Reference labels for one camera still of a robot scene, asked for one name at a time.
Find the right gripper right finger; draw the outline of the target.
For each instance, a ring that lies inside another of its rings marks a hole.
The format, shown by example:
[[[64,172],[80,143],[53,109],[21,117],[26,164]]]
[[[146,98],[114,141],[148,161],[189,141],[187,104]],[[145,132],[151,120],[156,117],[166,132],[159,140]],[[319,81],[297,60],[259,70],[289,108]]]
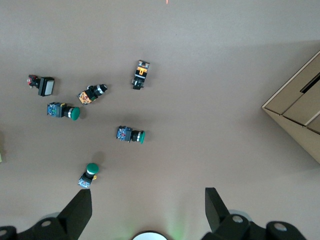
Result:
[[[231,214],[214,187],[205,189],[205,215],[211,231],[204,240],[304,240],[292,224],[270,221],[260,227],[241,214]]]

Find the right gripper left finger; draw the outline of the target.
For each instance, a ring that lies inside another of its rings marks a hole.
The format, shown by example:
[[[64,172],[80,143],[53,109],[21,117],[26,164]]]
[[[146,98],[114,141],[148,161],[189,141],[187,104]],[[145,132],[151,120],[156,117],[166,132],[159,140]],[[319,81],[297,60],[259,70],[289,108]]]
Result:
[[[77,240],[92,216],[90,189],[80,190],[56,217],[38,221],[18,233],[14,226],[1,226],[2,240]]]

